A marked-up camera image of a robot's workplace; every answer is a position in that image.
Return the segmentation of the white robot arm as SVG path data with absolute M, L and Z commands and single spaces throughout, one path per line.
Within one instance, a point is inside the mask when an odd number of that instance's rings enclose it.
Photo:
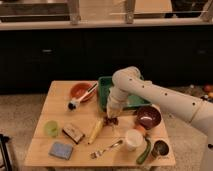
M 108 118 L 116 118 L 122 113 L 129 95 L 165 108 L 207 136 L 200 171 L 213 171 L 213 150 L 210 149 L 213 145 L 213 103 L 144 81 L 140 70 L 134 66 L 117 70 L 112 82 L 107 99 Z

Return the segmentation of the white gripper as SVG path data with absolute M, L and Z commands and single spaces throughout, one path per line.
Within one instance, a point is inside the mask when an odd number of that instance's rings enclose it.
M 116 118 L 120 115 L 120 113 L 123 110 L 123 106 L 122 104 L 117 101 L 117 100 L 113 100 L 113 99 L 109 99 L 107 101 L 107 116 L 109 118 Z

